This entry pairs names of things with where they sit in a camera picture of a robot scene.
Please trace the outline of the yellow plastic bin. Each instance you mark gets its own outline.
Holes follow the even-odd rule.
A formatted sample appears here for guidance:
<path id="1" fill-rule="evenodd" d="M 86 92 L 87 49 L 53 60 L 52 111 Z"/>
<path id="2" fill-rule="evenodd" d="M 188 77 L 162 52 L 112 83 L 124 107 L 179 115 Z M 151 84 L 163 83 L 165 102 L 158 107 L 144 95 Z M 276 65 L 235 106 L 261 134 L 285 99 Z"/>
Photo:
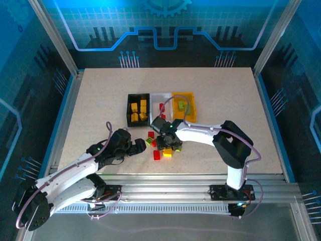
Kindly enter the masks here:
<path id="1" fill-rule="evenodd" d="M 191 115 L 186 116 L 186 121 L 196 123 L 197 121 L 197 109 L 195 103 L 195 97 L 193 92 L 173 92 L 172 96 L 175 96 L 172 100 L 173 117 L 174 119 L 183 119 L 185 112 L 178 110 L 178 101 L 183 100 L 185 105 L 189 105 L 192 109 Z"/>

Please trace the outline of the white plastic bin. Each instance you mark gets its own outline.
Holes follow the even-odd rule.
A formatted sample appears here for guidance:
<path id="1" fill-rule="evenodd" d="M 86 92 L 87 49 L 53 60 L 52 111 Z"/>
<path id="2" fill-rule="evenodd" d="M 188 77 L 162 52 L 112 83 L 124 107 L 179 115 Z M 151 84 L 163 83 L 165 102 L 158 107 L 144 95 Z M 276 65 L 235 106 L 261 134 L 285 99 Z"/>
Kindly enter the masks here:
<path id="1" fill-rule="evenodd" d="M 164 93 L 151 93 L 149 96 L 149 123 L 159 115 L 160 109 L 159 104 L 164 103 L 172 96 L 171 92 L 164 92 Z M 169 100 L 165 105 L 165 110 L 163 114 L 166 116 L 167 121 L 173 121 L 173 107 L 172 107 L 173 100 Z"/>

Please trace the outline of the black plastic bin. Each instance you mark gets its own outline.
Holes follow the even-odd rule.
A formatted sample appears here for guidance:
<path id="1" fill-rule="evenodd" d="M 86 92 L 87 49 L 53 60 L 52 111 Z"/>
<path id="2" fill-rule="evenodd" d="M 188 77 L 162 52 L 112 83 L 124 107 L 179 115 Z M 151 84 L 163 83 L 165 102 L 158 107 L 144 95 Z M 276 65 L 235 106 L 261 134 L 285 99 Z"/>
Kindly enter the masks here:
<path id="1" fill-rule="evenodd" d="M 128 127 L 149 127 L 149 93 L 143 93 L 143 94 L 129 94 L 127 97 L 127 110 L 126 110 L 126 117 L 127 117 L 127 126 Z M 146 115 L 147 115 L 147 120 L 141 121 L 139 117 L 138 122 L 131 122 L 131 114 L 133 113 L 131 111 L 130 104 L 131 103 L 137 103 L 138 106 L 138 115 L 141 113 L 140 112 L 140 100 L 141 99 L 146 99 L 147 100 L 147 106 L 146 106 Z"/>

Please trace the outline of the black controller board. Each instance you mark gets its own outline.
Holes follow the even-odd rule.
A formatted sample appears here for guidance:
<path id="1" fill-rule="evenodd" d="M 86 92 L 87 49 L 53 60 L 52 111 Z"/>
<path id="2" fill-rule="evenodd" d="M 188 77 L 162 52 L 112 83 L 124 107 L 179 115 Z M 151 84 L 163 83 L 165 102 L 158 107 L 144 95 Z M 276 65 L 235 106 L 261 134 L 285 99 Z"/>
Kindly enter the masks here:
<path id="1" fill-rule="evenodd" d="M 232 217 L 241 219 L 243 214 L 245 213 L 246 207 L 250 204 L 250 201 L 230 203 L 228 204 L 228 212 Z"/>

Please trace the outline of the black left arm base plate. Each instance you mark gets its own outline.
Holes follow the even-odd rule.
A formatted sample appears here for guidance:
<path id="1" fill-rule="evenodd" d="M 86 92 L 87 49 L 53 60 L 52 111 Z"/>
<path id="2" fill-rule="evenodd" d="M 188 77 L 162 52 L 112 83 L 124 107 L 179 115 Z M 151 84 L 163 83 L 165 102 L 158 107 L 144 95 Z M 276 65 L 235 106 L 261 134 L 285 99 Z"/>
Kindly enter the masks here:
<path id="1" fill-rule="evenodd" d="M 121 185 L 100 185 L 96 188 L 94 194 L 82 199 L 87 203 L 98 203 L 110 200 L 116 200 L 121 193 Z"/>

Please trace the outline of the aluminium table rail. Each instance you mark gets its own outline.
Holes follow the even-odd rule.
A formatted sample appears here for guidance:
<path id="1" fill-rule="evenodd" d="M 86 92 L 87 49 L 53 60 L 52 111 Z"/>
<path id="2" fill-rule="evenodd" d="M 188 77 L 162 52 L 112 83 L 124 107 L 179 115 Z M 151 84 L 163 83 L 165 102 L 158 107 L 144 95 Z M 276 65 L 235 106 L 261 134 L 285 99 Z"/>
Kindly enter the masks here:
<path id="1" fill-rule="evenodd" d="M 109 185 L 120 185 L 122 201 L 128 203 L 211 203 L 210 185 L 223 185 L 226 175 L 210 174 L 118 174 L 101 175 Z M 300 203 L 297 183 L 286 182 L 282 174 L 253 174 L 246 181 L 255 192 L 254 204 Z"/>

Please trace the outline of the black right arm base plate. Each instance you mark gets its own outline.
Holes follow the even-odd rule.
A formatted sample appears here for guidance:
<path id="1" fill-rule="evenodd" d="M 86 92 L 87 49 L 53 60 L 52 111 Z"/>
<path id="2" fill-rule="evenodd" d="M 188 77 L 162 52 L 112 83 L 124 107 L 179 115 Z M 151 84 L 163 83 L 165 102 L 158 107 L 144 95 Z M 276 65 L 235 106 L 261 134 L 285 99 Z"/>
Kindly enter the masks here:
<path id="1" fill-rule="evenodd" d="M 247 201 L 255 200 L 255 193 L 252 185 L 244 184 L 239 190 L 224 185 L 210 185 L 208 194 L 212 201 Z"/>

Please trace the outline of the aluminium frame post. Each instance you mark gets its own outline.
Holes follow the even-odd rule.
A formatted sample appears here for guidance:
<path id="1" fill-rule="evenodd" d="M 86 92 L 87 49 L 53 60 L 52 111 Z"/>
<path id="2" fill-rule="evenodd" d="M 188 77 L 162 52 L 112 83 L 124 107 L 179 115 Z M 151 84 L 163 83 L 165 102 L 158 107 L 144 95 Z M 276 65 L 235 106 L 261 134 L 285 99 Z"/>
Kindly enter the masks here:
<path id="1" fill-rule="evenodd" d="M 71 75 L 74 78 L 78 78 L 78 76 L 80 75 L 80 71 L 76 66 L 76 63 L 74 62 L 69 50 L 67 49 L 46 7 L 42 3 L 42 0 L 28 0 L 28 2 L 37 15 L 42 26 L 44 27 L 46 33 L 50 37 L 52 43 L 54 44 L 56 50 L 58 51 L 60 57 L 70 71 Z"/>
<path id="2" fill-rule="evenodd" d="M 280 38 L 283 36 L 288 24 L 293 18 L 296 10 L 298 9 L 302 0 L 289 0 L 283 13 L 281 14 L 276 26 L 274 27 L 266 45 L 264 46 L 255 66 L 253 69 L 253 76 L 256 78 L 263 70 L 265 64 L 267 63 L 269 57 L 274 51 L 276 45 L 278 44 Z"/>

